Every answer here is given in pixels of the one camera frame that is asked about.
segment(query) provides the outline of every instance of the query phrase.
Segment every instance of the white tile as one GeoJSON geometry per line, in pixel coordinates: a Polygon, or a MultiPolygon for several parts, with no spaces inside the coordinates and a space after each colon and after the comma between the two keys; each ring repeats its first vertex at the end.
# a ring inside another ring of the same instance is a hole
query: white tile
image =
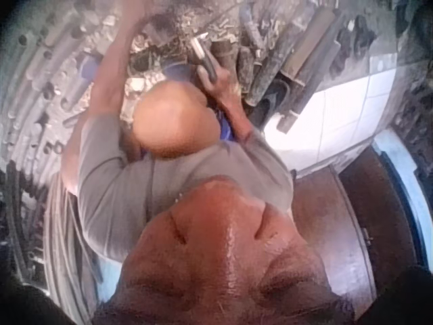
{"type": "Polygon", "coordinates": [[[368,79],[369,77],[365,77],[325,91],[324,135],[359,119],[368,79]]]}
{"type": "Polygon", "coordinates": [[[353,146],[361,141],[364,141],[368,137],[371,137],[378,128],[381,117],[382,113],[370,114],[361,117],[350,145],[353,146]]]}
{"type": "Polygon", "coordinates": [[[357,124],[357,121],[352,122],[331,133],[324,134],[319,150],[319,161],[325,160],[349,148],[357,124]]]}
{"type": "Polygon", "coordinates": [[[288,134],[277,130],[280,114],[274,115],[265,127],[265,138],[274,150],[310,150],[318,147],[321,137],[324,93],[316,93],[288,134]]]}
{"type": "Polygon", "coordinates": [[[370,77],[367,97],[375,97],[389,93],[394,83],[396,69],[373,74],[370,77]]]}
{"type": "Polygon", "coordinates": [[[386,107],[386,104],[388,103],[389,97],[390,94],[387,93],[386,95],[367,98],[364,103],[364,109],[361,117],[372,115],[372,114],[382,115],[386,107]]]}
{"type": "Polygon", "coordinates": [[[317,144],[315,149],[277,151],[277,154],[289,170],[295,169],[301,171],[317,163],[319,144],[317,144]]]}

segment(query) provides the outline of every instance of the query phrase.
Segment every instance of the tool handle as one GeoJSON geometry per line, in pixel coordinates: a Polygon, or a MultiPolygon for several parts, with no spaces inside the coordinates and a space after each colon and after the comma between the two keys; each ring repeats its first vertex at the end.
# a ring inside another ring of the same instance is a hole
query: tool handle
{"type": "Polygon", "coordinates": [[[215,84],[217,81],[217,72],[215,71],[215,67],[212,64],[212,61],[210,61],[210,58],[208,55],[206,55],[202,60],[203,66],[208,72],[209,80],[211,83],[215,84]]]}

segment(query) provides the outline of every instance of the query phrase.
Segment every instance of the grey shirt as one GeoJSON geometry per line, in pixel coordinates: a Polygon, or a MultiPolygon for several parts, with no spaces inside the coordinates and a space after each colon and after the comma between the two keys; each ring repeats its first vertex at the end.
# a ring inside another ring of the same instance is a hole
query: grey shirt
{"type": "Polygon", "coordinates": [[[232,178],[283,212],[291,206],[292,177],[258,132],[242,144],[221,141],[172,160],[146,154],[133,164],[119,146],[120,136],[118,117],[103,115],[89,119],[81,137],[81,224],[90,247],[105,258],[123,262],[147,222],[212,176],[232,178]]]}

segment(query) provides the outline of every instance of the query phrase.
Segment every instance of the sleeve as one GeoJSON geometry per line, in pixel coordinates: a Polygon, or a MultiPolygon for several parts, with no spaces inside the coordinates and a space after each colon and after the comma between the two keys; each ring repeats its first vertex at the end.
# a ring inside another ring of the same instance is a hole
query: sleeve
{"type": "Polygon", "coordinates": [[[105,258],[123,262],[145,227],[145,193],[140,188],[149,181],[149,173],[135,173],[137,163],[127,164],[120,136],[117,116],[95,116],[83,127],[78,209],[89,246],[105,258]]]}
{"type": "Polygon", "coordinates": [[[290,207],[293,201],[293,176],[277,153],[269,147],[264,137],[256,129],[241,146],[256,168],[286,194],[287,206],[290,207]]]}

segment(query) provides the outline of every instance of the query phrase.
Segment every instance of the hand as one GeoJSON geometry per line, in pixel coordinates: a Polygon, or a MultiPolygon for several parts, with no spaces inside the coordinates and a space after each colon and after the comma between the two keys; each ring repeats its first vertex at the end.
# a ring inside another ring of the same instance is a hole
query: hand
{"type": "Polygon", "coordinates": [[[141,25],[166,12],[171,3],[171,0],[122,0],[122,20],[130,25],[141,25]]]}
{"type": "Polygon", "coordinates": [[[231,84],[230,72],[221,67],[217,59],[207,50],[204,49],[214,66],[216,72],[216,82],[211,83],[209,74],[203,66],[198,66],[197,73],[206,90],[218,103],[225,104],[235,100],[240,96],[236,95],[235,85],[231,84]]]}

